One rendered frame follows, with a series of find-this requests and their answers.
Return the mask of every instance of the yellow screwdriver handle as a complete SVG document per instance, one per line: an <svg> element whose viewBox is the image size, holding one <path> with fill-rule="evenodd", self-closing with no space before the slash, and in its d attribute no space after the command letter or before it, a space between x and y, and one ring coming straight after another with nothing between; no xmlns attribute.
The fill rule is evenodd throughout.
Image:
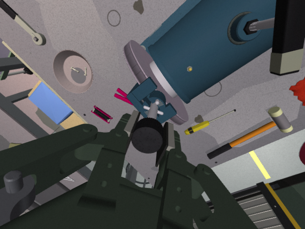
<svg viewBox="0 0 305 229"><path fill-rule="evenodd" d="M192 133L194 133L194 132L196 132L198 130L201 130L201 129L207 127L209 124L210 124L209 121L204 121L204 122L202 122L200 124L194 125L193 127L190 127L187 130L185 130L185 134L186 135L190 135L190 134L192 134Z"/></svg>

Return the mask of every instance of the red and black clip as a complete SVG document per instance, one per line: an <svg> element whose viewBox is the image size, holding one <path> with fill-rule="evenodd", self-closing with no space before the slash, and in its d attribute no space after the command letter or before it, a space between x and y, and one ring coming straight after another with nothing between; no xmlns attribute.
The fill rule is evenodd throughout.
<svg viewBox="0 0 305 229"><path fill-rule="evenodd" d="M97 106L94 106L94 109L91 112L94 113L99 118L101 118L102 120L104 120L106 123L109 123L110 120L112 120L112 117L109 114L105 113Z"/></svg>

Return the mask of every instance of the blue bracket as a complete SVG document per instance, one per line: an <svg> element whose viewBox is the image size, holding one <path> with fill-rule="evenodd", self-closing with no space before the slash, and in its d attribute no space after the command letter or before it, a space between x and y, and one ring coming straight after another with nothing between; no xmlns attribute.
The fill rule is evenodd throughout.
<svg viewBox="0 0 305 229"><path fill-rule="evenodd" d="M165 95L162 92L156 91L157 85L148 77L141 84L136 84L127 95L127 99L134 105L134 107L141 113L144 118L147 118L148 111L144 106L150 106L156 99L160 100L159 111L163 115L157 115L157 120L164 123L170 118L174 117L177 112L171 104L166 104Z"/></svg>

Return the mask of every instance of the hammer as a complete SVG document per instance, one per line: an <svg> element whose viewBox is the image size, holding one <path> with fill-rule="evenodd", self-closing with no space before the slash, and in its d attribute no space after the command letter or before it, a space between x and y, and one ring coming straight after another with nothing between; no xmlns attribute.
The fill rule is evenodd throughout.
<svg viewBox="0 0 305 229"><path fill-rule="evenodd" d="M292 125L289 123L288 119L284 115L283 111L279 107L272 107L268 110L269 115L273 119L272 122L267 123L266 125L236 139L233 142L227 143L223 145L222 147L208 153L208 158L212 159L216 156L219 156L220 154L223 154L224 152L228 151L229 149L232 149L232 147L256 136L259 135L260 133L269 130L270 128L274 127L277 125L277 127L282 131L283 133L289 133L290 131L293 130Z"/></svg>

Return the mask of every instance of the gray table surface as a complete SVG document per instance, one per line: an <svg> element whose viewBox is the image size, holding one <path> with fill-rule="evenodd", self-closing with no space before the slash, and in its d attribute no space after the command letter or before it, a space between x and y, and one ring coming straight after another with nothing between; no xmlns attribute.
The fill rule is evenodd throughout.
<svg viewBox="0 0 305 229"><path fill-rule="evenodd" d="M47 43L44 46L34 44L31 36L3 11L0 13L0 37L89 124L95 125L100 132L109 132L124 113L131 114L134 110L132 105L114 97L117 88L128 93L136 84L123 57L124 45L130 40L141 44L185 1L143 1L143 14L133 9L134 0L6 2L36 32L44 34ZM118 22L120 24L115 27L109 24ZM62 50L77 51L88 60L93 70L93 84L88 91L71 93L56 80L53 59ZM203 93L185 105L189 121L175 125L174 129L180 134L182 150L190 163L218 166L305 128L302 120L305 108L289 91L291 85L304 78L304 69L284 76L270 74L270 53L271 50L266 51L223 79L222 91L217 96L207 95L217 94L218 84L208 89L207 95ZM94 105L113 117L110 124L91 114ZM274 128L226 154L212 160L207 158L206 154L212 149L269 122L266 110L272 106L282 108L294 127L293 132L284 134ZM213 122L203 131L184 134L197 115L211 120L233 109L236 113ZM137 152L131 144L126 160L154 184L158 172L154 167L155 157L155 153Z"/></svg>

